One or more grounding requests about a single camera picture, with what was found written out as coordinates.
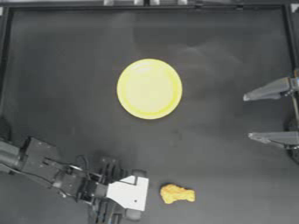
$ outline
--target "black table surface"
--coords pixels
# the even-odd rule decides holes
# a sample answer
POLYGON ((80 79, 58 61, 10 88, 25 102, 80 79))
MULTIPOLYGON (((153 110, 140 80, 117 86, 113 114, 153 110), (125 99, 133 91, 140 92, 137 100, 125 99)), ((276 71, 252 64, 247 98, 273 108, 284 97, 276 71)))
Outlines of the black table surface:
MULTIPOLYGON (((146 170, 140 224, 297 222, 299 167, 283 150, 248 140, 251 131, 283 129, 291 99, 241 101, 292 72, 279 10, 18 10, 8 55, 14 144, 33 136, 65 161, 85 154, 96 166, 104 155, 146 170), (153 121, 132 117, 116 94, 121 71, 146 58, 169 63, 182 85, 177 109, 153 121), (196 202, 165 205, 164 183, 193 189, 196 202)), ((85 205, 25 177, 1 175, 0 199, 4 224, 86 223, 85 205)))

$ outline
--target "yellow plate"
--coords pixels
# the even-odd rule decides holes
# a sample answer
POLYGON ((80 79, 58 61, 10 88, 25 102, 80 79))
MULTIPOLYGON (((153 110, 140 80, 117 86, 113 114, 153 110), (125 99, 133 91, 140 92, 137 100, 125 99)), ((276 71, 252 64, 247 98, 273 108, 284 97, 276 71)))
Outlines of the yellow plate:
POLYGON ((130 115, 156 119, 176 108, 182 96, 182 84, 166 63, 157 59, 141 59, 121 73, 116 94, 130 115))

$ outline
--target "cable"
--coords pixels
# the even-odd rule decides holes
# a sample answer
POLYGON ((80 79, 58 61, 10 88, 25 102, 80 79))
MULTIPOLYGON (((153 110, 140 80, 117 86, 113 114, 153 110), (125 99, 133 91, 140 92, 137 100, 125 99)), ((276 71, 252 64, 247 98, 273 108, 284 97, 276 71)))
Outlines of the cable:
POLYGON ((84 162, 84 168, 82 170, 85 170, 85 173, 86 173, 86 177, 89 179, 89 161, 86 159, 86 157, 84 155, 77 155, 76 156, 76 162, 78 162, 78 158, 81 158, 82 162, 84 162))
MULTIPOLYGON (((32 177, 36 177, 37 179, 41 179, 42 181, 45 181, 52 186, 52 182, 46 178, 44 178, 42 176, 40 176, 37 174, 33 174, 30 172, 26 172, 26 171, 18 171, 6 164, 0 163, 0 165, 4 166, 6 169, 9 169, 12 172, 16 172, 17 174, 21 174, 24 176, 32 176, 32 177)), ((58 189, 58 191, 62 195, 65 195, 65 196, 68 195, 60 188, 56 188, 56 189, 58 189)))

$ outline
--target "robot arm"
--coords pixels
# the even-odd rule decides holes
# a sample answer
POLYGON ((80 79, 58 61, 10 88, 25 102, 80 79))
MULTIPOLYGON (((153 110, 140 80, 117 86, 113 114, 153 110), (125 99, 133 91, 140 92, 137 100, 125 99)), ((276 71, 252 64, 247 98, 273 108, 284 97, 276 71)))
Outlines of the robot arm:
POLYGON ((93 216, 89 223, 118 223, 121 216, 136 221, 145 210, 145 173, 133 171, 129 175, 114 159, 100 162, 100 171, 89 172, 88 167, 60 162, 57 149, 34 138, 22 148, 0 141, 1 172, 22 174, 62 198, 86 203, 93 216))

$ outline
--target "toy chicken nugget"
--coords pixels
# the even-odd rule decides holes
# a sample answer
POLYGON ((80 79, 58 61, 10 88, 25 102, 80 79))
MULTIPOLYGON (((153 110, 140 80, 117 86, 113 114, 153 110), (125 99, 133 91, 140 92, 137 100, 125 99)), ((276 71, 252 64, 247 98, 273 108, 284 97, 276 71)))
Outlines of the toy chicken nugget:
POLYGON ((194 191, 186 190, 177 185, 165 185, 160 191, 164 204, 172 204, 176 200, 194 201, 194 191))

